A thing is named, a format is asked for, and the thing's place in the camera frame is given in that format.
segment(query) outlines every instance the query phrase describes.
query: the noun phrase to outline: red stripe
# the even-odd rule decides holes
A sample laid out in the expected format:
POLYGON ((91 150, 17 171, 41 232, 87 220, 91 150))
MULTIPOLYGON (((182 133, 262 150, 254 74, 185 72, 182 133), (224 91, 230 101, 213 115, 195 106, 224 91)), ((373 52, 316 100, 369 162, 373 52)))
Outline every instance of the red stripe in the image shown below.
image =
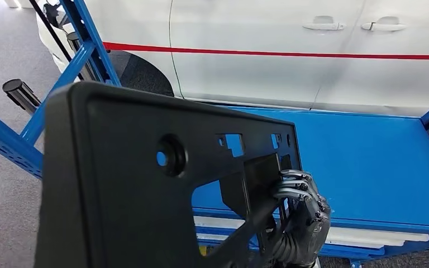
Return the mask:
POLYGON ((394 60, 429 60, 429 55, 390 55, 390 54, 328 54, 328 53, 296 53, 296 52, 265 52, 265 51, 238 51, 238 50, 212 50, 212 49, 184 49, 165 46, 128 45, 103 42, 106 49, 177 52, 177 53, 205 53, 205 54, 234 54, 234 55, 260 55, 260 56, 290 56, 290 57, 316 57, 316 58, 351 58, 351 59, 394 59, 394 60))

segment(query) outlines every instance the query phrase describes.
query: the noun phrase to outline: car door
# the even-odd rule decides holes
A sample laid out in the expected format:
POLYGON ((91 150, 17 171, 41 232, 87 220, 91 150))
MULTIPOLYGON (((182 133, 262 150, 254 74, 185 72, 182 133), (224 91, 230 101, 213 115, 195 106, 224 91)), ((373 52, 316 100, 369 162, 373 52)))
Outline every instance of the car door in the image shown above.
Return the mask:
POLYGON ((351 34, 357 0, 173 0, 170 42, 182 95, 197 101, 311 108, 351 34))
POLYGON ((315 109, 412 116, 429 109, 429 0, 368 0, 342 52, 392 59, 336 59, 315 109))

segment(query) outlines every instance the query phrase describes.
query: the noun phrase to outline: white plastic strip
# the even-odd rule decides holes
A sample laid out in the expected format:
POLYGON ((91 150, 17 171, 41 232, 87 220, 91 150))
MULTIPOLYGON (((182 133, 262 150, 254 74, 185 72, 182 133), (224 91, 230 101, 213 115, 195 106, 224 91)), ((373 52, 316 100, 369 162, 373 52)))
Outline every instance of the white plastic strip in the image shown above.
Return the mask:
MULTIPOLYGON (((195 225, 199 227, 238 229, 244 224, 242 219, 225 219, 194 216, 195 225)), ((197 236, 211 236, 214 238, 199 238, 224 240, 227 236, 217 234, 197 234, 197 236)), ((383 246, 403 246, 405 241, 423 241, 429 240, 429 235, 425 233, 405 233, 377 231, 369 229, 354 229, 331 227, 326 238, 327 244, 381 248, 383 246)))

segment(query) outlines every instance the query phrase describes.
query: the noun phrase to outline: black plastic frame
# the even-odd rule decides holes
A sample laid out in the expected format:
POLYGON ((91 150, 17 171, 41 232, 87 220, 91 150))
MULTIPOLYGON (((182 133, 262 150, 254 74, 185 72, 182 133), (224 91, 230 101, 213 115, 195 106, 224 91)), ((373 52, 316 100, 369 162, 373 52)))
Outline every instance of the black plastic frame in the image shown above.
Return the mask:
POLYGON ((281 238, 286 217, 293 216, 282 213, 282 223, 264 236, 263 250, 249 258, 249 239, 283 208, 283 200, 267 194, 269 183, 281 179, 280 163, 290 159, 292 168, 301 169, 292 123, 91 82, 57 90, 45 120, 35 267, 260 267, 281 238), (241 134, 244 155, 233 157, 220 146, 221 133, 241 134), (272 133, 291 141, 274 149, 272 133), (184 163, 181 171, 167 172, 156 161, 167 135, 179 143, 173 163, 184 163), (253 159, 271 155, 279 156, 277 166, 269 164, 254 179, 246 175, 246 169, 255 170, 253 159), (193 190, 234 175, 251 186, 259 183, 254 188, 261 194, 244 199, 250 204, 245 223, 201 256, 193 190))

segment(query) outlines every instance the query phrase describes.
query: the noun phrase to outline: door handle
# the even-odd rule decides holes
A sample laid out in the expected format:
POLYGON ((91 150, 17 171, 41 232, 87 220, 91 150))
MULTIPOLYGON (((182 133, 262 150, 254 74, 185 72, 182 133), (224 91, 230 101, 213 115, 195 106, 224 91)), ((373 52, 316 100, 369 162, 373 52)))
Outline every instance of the door handle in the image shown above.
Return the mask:
POLYGON ((386 16, 378 19, 377 22, 367 22, 361 25, 361 28, 368 31, 400 31, 407 28, 406 25, 399 22, 398 17, 386 16))
POLYGON ((329 31, 338 31, 343 30, 346 27, 344 23, 305 23, 303 28, 310 30, 329 30, 329 31))
POLYGON ((310 30, 328 30, 328 31, 338 31, 346 28, 345 23, 335 22, 331 16, 316 16, 313 19, 313 22, 304 23, 303 28, 310 30))

